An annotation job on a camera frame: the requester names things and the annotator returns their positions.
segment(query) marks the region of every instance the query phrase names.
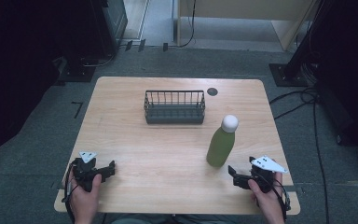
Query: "wooden tabletop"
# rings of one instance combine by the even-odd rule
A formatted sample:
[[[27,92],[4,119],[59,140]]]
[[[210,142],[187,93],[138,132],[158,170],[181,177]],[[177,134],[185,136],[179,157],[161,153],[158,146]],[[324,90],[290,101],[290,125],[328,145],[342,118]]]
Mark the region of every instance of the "wooden tabletop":
[[[217,95],[207,93],[216,88]],[[147,124],[145,91],[205,91],[202,124]],[[213,168],[206,154],[225,115],[239,121],[226,164]],[[102,183],[100,212],[164,214],[259,214],[250,190],[233,186],[227,172],[249,175],[249,157],[267,155],[289,170],[263,83],[255,79],[101,77],[89,102],[71,162],[79,151],[97,152],[96,168],[116,162],[116,175]],[[296,192],[292,210],[300,211]],[[54,207],[64,212],[60,190]]]

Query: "green bottle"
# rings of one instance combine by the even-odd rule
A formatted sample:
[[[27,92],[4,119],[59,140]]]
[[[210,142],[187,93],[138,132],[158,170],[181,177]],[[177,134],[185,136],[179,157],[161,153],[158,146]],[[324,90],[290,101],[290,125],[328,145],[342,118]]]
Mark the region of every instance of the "green bottle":
[[[213,134],[206,155],[206,161],[210,165],[220,167],[225,164],[231,149],[234,147],[238,123],[238,119],[233,115],[227,115],[223,118],[221,127]]]

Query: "gray carpet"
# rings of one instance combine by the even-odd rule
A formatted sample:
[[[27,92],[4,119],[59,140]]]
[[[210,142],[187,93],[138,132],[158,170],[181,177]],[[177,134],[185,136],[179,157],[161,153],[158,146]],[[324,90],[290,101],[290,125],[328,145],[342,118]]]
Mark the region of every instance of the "gray carpet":
[[[110,64],[97,68],[91,83],[51,87],[20,133],[0,147],[0,223],[70,223],[53,204],[98,77],[257,78],[272,99],[303,90],[278,88],[270,74],[269,63],[287,63],[291,57],[290,53],[239,50],[121,49]],[[73,102],[84,103],[76,118],[78,104]],[[299,104],[299,96],[293,95],[271,109],[277,116]],[[358,223],[358,147],[336,144],[335,129],[322,105],[316,106],[316,121],[330,223]],[[276,124],[301,205],[301,213],[290,216],[287,223],[325,223],[312,105],[278,119]],[[106,221],[115,217],[108,215]],[[263,220],[260,216],[233,218],[238,223]],[[95,223],[101,220],[99,214]]]

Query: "metal rack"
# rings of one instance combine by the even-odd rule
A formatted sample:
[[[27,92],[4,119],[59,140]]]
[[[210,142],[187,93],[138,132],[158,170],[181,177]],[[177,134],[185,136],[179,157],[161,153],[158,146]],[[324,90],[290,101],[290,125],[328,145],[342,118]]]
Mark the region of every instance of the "metal rack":
[[[204,91],[146,91],[144,108],[148,124],[202,124]]]

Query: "bottle body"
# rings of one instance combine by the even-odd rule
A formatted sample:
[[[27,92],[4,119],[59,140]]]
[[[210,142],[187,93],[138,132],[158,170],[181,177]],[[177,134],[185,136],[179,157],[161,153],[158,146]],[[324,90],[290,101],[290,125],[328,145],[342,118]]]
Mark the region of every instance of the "bottle body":
[[[206,161],[214,166],[223,166],[234,147],[235,133],[227,133],[220,127],[214,134],[209,145]]]

